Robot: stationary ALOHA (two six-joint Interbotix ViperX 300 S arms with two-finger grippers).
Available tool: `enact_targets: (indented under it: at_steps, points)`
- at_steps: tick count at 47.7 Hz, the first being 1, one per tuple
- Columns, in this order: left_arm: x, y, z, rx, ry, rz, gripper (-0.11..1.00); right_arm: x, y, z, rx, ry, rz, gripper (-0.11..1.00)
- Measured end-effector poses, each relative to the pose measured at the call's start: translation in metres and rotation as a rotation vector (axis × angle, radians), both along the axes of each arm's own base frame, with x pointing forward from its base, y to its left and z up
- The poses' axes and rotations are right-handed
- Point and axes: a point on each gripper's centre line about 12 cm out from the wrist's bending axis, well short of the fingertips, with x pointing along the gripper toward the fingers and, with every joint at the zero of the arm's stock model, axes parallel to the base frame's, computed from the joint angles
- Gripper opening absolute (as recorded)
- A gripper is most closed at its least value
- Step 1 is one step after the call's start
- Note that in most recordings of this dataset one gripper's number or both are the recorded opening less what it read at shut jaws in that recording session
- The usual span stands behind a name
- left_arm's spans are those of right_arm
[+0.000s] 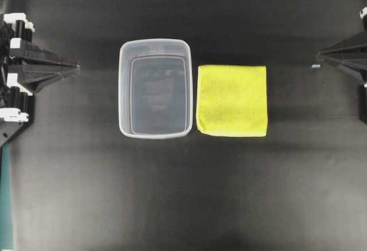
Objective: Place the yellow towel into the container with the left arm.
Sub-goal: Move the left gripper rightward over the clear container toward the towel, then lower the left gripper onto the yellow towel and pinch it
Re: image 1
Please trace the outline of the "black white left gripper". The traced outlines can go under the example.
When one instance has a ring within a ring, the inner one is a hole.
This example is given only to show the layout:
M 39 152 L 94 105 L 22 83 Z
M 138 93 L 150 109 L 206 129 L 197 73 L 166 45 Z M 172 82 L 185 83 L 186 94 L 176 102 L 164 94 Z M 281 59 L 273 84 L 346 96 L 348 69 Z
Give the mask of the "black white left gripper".
M 1 147 L 28 124 L 33 94 L 80 71 L 78 62 L 37 45 L 20 47 L 22 39 L 31 41 L 34 32 L 25 13 L 1 14 Z M 10 56 L 12 43 L 18 48 L 17 58 L 61 66 L 23 66 L 19 71 L 22 60 Z

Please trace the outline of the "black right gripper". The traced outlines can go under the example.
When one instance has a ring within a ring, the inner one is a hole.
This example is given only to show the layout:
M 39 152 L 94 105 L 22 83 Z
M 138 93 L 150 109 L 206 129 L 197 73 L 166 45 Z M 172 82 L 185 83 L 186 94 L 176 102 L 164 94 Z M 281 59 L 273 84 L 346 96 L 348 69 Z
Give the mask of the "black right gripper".
M 364 23 L 363 32 L 321 49 L 317 59 L 336 66 L 361 84 L 358 87 L 358 114 L 366 124 L 366 7 L 360 11 L 360 18 Z

